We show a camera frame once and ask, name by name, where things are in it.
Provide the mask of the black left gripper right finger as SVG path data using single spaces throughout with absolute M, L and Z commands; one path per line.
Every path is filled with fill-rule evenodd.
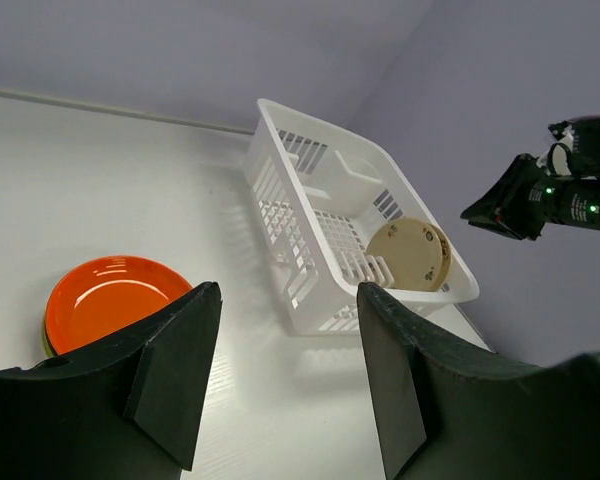
M 373 283 L 359 328 L 389 479 L 600 479 L 600 353 L 514 361 Z

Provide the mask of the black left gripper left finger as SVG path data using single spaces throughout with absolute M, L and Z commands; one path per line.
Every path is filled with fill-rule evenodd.
M 205 282 L 158 312 L 0 371 L 0 479 L 177 479 L 192 468 L 219 332 Z

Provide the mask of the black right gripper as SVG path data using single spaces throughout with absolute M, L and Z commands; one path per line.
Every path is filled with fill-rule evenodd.
M 500 179 L 460 215 L 469 225 L 514 240 L 535 241 L 546 223 L 562 225 L 557 190 L 546 186 L 537 157 L 517 155 Z

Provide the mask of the lime green plate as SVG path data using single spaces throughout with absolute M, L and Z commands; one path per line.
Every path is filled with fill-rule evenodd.
M 56 353 L 53 350 L 52 346 L 50 345 L 49 338 L 48 338 L 47 331 L 46 331 L 45 322 L 42 322 L 42 324 L 41 324 L 41 338 L 42 338 L 43 348 L 44 348 L 44 351 L 45 351 L 47 357 L 48 358 L 54 357 L 56 355 Z

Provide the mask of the orange plate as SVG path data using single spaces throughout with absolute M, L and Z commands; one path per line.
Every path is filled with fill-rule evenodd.
M 62 277 L 47 300 L 50 345 L 62 355 L 154 314 L 192 285 L 164 264 L 138 256 L 89 260 Z

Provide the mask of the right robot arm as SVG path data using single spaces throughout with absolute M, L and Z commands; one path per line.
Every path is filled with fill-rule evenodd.
M 600 231 L 600 116 L 548 126 L 540 156 L 519 154 L 461 218 L 469 225 L 534 241 L 547 223 Z

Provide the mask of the white plastic dish rack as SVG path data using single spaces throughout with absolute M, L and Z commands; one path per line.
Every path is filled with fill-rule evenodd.
M 449 275 L 429 292 L 399 287 L 388 260 L 368 252 L 372 237 L 392 221 L 436 222 L 385 150 L 274 101 L 257 105 L 243 171 L 298 334 L 355 333 L 357 286 L 364 281 L 422 316 L 478 297 L 478 282 L 455 248 Z

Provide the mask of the beige plate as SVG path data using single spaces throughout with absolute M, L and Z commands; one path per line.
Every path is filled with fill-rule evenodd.
M 366 253 L 381 257 L 392 274 L 392 287 L 399 290 L 434 292 L 442 263 L 441 245 L 430 223 L 416 218 L 399 218 L 380 228 Z
M 437 291 L 442 288 L 449 274 L 449 270 L 452 264 L 452 249 L 451 244 L 445 233 L 438 226 L 432 223 L 430 223 L 429 226 L 438 236 L 442 253 L 442 263 L 439 269 L 439 273 L 430 288 L 431 291 Z

